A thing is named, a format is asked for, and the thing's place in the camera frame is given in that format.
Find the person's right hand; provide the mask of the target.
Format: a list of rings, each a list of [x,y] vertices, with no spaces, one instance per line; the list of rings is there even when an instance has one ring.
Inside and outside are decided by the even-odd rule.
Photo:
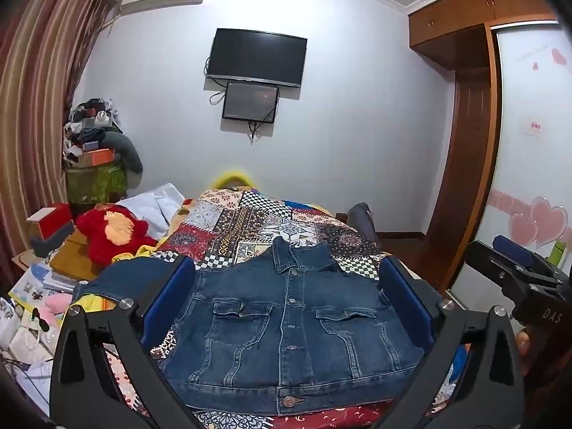
[[[517,349],[521,358],[521,369],[525,376],[529,372],[530,368],[530,350],[531,350],[531,339],[526,329],[522,329],[515,336],[515,341]]]

